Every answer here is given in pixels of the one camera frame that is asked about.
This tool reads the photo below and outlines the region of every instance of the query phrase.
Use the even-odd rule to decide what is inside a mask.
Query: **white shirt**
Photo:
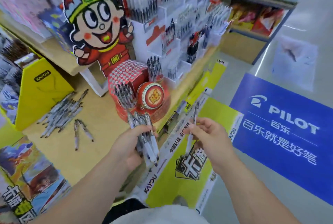
[[[146,208],[125,214],[112,224],[209,224],[197,211],[186,206],[167,205]]]

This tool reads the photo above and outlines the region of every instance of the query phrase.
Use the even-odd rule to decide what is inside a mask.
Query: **cartoon mouth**
[[[109,44],[112,41],[112,22],[107,32],[102,34],[93,33],[103,44]]]

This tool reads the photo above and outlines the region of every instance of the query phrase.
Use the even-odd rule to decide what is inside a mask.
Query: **cartoon boy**
[[[125,12],[117,0],[64,0],[64,13],[74,25],[71,40],[79,65],[96,60],[107,77],[121,62],[130,59],[125,43],[133,40],[133,26],[122,26]]]

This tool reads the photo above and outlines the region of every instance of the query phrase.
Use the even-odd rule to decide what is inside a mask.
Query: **pink box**
[[[28,26],[35,33],[44,38],[51,36],[38,18],[39,13],[51,8],[47,0],[0,0],[0,4],[16,21]]]

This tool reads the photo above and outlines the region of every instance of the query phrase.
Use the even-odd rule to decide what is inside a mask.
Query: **person's right arm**
[[[209,118],[198,118],[190,132],[200,141],[214,171],[230,194],[240,224],[300,224],[295,216],[238,158],[224,127]]]

